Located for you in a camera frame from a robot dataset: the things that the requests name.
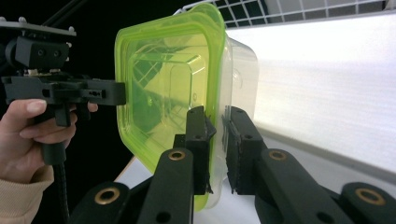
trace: sleeve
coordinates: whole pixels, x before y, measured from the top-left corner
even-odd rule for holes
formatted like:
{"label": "sleeve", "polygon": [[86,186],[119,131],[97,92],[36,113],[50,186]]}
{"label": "sleeve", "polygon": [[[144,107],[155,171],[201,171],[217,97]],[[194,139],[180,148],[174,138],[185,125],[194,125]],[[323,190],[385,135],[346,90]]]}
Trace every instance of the sleeve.
{"label": "sleeve", "polygon": [[51,166],[40,168],[30,184],[0,179],[0,223],[31,223],[38,211],[43,191],[52,183]]}

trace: container lid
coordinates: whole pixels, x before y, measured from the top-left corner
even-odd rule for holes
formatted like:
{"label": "container lid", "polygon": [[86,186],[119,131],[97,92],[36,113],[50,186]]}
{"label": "container lid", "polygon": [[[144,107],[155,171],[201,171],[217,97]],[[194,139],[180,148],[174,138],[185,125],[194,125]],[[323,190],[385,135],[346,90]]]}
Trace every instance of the container lid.
{"label": "container lid", "polygon": [[[175,134],[186,132],[189,109],[203,105],[219,127],[226,37],[221,14],[206,3],[118,32],[116,80],[125,83],[127,94],[126,105],[117,107],[120,138],[152,173],[161,154],[173,147]],[[230,105],[231,91],[225,95]],[[210,163],[210,178],[219,182],[223,176],[212,173],[217,163]],[[194,208],[205,207],[207,197],[196,196]]]}

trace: green lid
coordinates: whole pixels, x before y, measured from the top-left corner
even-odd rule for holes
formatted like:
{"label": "green lid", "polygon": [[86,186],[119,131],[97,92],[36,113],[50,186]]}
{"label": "green lid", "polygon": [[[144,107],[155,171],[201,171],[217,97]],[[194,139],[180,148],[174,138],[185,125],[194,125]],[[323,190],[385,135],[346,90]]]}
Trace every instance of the green lid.
{"label": "green lid", "polygon": [[[117,108],[120,138],[152,173],[161,154],[173,147],[175,134],[186,132],[188,110],[203,105],[218,131],[211,141],[211,185],[221,185],[220,118],[228,116],[232,90],[227,54],[224,21],[211,4],[119,31],[116,80],[126,84],[127,92],[126,105]],[[213,190],[212,204],[220,195],[220,188]],[[207,206],[208,196],[195,197],[195,210]]]}

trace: hand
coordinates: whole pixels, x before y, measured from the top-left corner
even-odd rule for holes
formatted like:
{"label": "hand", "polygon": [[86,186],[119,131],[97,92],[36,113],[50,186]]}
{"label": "hand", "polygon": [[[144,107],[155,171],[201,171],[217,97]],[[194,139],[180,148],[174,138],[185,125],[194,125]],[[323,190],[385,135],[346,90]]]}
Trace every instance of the hand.
{"label": "hand", "polygon": [[[43,100],[15,100],[0,120],[0,179],[17,183],[30,183],[35,172],[45,165],[41,143],[70,143],[76,132],[77,115],[70,113],[69,127],[57,126],[55,119],[34,124],[34,117],[44,113]],[[98,109],[88,104],[91,112]]]}

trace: black background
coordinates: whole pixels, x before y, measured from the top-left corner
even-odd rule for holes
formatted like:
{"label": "black background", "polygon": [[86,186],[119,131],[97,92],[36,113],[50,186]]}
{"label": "black background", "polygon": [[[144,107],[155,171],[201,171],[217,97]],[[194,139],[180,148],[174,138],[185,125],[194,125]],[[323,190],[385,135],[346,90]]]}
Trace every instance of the black background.
{"label": "black background", "polygon": [[[70,1],[0,1],[0,16],[17,21],[42,24]],[[114,79],[114,44],[119,29],[171,16],[179,8],[196,1],[86,1],[57,28],[73,26],[77,37],[72,41],[68,62],[63,70],[101,79]],[[12,75],[8,69],[1,74]],[[3,86],[1,99],[5,99]],[[0,100],[1,113],[7,105]],[[66,150],[66,181],[70,213],[85,193],[94,186],[113,181],[133,154],[121,142],[116,107],[100,105],[89,121],[79,121],[78,129]],[[33,223],[62,223],[56,184],[44,191],[44,198]]]}

